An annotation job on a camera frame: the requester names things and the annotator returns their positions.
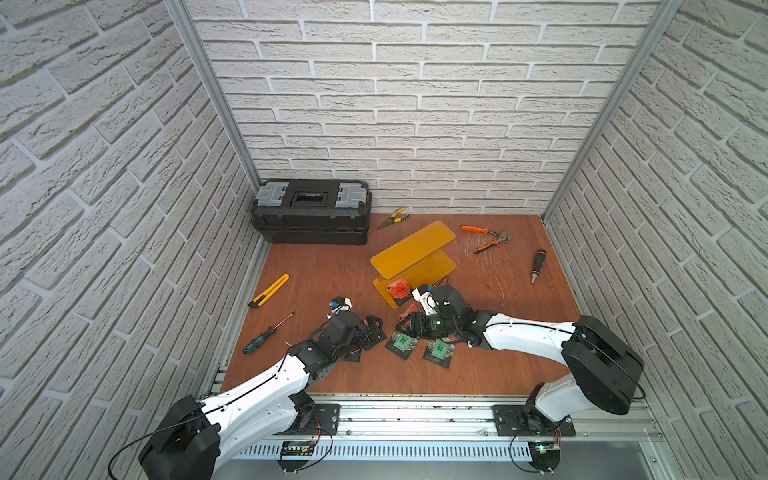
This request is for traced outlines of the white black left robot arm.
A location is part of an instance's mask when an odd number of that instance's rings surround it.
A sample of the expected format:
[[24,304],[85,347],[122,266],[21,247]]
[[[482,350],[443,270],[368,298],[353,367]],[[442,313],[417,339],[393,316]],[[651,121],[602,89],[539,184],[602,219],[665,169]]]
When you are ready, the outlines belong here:
[[350,310],[290,347],[283,359],[236,388],[197,401],[176,401],[138,454],[149,479],[210,479],[224,463],[275,434],[315,429],[306,389],[340,361],[387,339],[380,318]]

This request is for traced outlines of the red tea bag large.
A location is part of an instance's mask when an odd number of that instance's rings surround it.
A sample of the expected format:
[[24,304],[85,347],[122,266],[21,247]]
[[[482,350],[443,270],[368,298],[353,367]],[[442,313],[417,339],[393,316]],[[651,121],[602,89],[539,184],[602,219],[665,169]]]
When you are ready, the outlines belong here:
[[410,284],[404,278],[390,283],[386,290],[397,306],[403,305],[411,297]]

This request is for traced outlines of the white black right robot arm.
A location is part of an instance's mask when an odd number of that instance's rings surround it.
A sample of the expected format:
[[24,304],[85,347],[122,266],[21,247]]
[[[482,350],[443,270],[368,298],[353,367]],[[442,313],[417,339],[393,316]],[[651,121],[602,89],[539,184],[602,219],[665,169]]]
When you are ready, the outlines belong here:
[[397,330],[411,338],[453,339],[470,348],[516,351],[568,368],[565,376],[537,385],[527,398],[519,414],[527,432],[548,433],[572,414],[593,408],[625,415],[642,390],[643,360],[595,317],[551,323],[475,310],[450,285],[421,286],[412,296],[421,309],[397,324]]

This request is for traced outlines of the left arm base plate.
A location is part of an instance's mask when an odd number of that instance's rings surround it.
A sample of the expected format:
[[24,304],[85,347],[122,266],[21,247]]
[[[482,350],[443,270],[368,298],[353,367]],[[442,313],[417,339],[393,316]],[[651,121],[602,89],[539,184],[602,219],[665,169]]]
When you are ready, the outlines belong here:
[[324,429],[331,435],[338,431],[341,405],[338,403],[315,403],[310,413],[299,413],[284,435],[310,435]]

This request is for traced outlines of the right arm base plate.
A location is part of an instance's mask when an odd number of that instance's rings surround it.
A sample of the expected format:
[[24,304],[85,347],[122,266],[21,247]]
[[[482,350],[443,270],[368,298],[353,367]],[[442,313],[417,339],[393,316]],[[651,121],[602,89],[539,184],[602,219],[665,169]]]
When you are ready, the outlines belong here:
[[570,417],[552,421],[532,405],[494,405],[491,407],[498,436],[549,436],[556,433],[574,437],[576,431]]

